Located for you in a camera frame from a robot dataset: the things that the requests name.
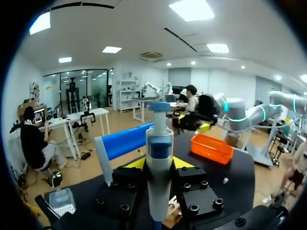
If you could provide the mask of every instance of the black shirt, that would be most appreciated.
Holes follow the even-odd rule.
[[[48,143],[44,141],[44,138],[44,134],[39,131],[38,127],[33,125],[21,127],[20,139],[24,157],[34,169],[39,169],[45,164],[45,156],[42,150]]]

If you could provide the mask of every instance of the computer screen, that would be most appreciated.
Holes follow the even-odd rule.
[[[165,101],[167,103],[176,102],[175,95],[173,95],[173,94],[165,95]]]
[[[34,121],[35,121],[35,123],[42,122],[43,117],[45,117],[45,109],[44,108],[34,111]]]

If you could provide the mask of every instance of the orange basket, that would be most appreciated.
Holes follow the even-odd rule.
[[[223,140],[198,133],[191,139],[191,151],[221,164],[227,164],[232,159],[234,149]]]

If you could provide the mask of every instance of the ceiling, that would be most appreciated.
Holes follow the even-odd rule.
[[[41,71],[59,67],[107,66],[120,59],[138,61],[155,51],[159,68],[190,66],[224,68],[266,77],[300,93],[307,91],[299,76],[307,74],[307,59],[294,34],[265,0],[207,0],[215,18],[186,22],[168,6],[179,0],[86,0],[113,9],[74,6],[51,11],[51,28],[28,35],[21,52]],[[52,7],[73,0],[59,0]],[[168,28],[197,52],[168,33]],[[212,54],[206,44],[225,43],[229,54]],[[106,46],[122,47],[117,54],[102,53]],[[72,57],[72,62],[58,58]]]

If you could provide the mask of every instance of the yellow triangle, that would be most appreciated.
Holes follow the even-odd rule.
[[[136,167],[138,169],[142,169],[143,168],[143,165],[144,165],[144,162],[145,162],[145,159],[146,157],[143,157],[131,164],[128,164],[127,166],[125,166],[126,168],[132,168],[132,167]],[[189,163],[186,163],[185,161],[177,158],[177,157],[173,157],[173,160],[175,162],[175,166],[176,168],[182,168],[182,167],[187,167],[187,168],[190,168],[190,167],[194,167],[194,165],[191,165]]]

